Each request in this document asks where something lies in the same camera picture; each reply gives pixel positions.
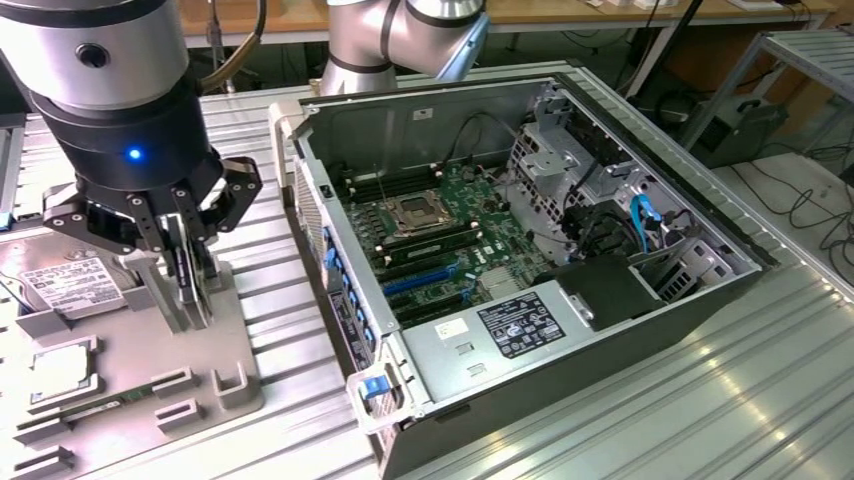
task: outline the hard drive label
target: hard drive label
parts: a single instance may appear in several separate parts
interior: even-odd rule
[[[122,291],[98,257],[25,272],[22,278],[61,313],[122,298]]]

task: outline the cpu socket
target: cpu socket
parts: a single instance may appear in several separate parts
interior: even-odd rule
[[[398,224],[398,235],[408,236],[452,221],[449,210],[433,191],[394,198],[387,208]]]

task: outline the blue cable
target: blue cable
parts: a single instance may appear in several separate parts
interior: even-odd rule
[[[640,193],[632,198],[629,204],[629,213],[632,215],[632,223],[641,235],[641,245],[644,246],[644,253],[650,253],[650,246],[646,242],[646,229],[644,228],[644,218],[641,217],[641,210],[646,212],[646,216],[652,217],[657,222],[662,221],[662,215],[656,211],[650,197],[645,193]]]

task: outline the robotic arm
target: robotic arm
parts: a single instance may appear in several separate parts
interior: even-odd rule
[[[325,95],[396,88],[394,64],[460,81],[486,41],[486,0],[329,0]]]
[[[222,159],[209,143],[199,95],[229,71],[191,77],[177,3],[0,0],[0,47],[77,172],[75,184],[46,194],[46,226],[211,275],[205,242],[237,226],[262,184],[255,162]]]
[[[206,242],[237,227],[262,187],[255,162],[211,147],[199,104],[261,42],[258,5],[254,32],[199,81],[174,0],[0,0],[0,49],[77,172],[46,193],[45,225],[118,254],[163,255],[194,297],[217,276]],[[330,0],[323,92],[393,88],[393,62],[462,79],[484,10],[485,0]]]

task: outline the motherboard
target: motherboard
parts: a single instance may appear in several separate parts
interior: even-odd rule
[[[406,328],[528,288],[550,268],[510,213],[509,175],[472,164],[433,175],[433,188],[396,196],[400,183],[383,181],[381,198],[346,210]]]

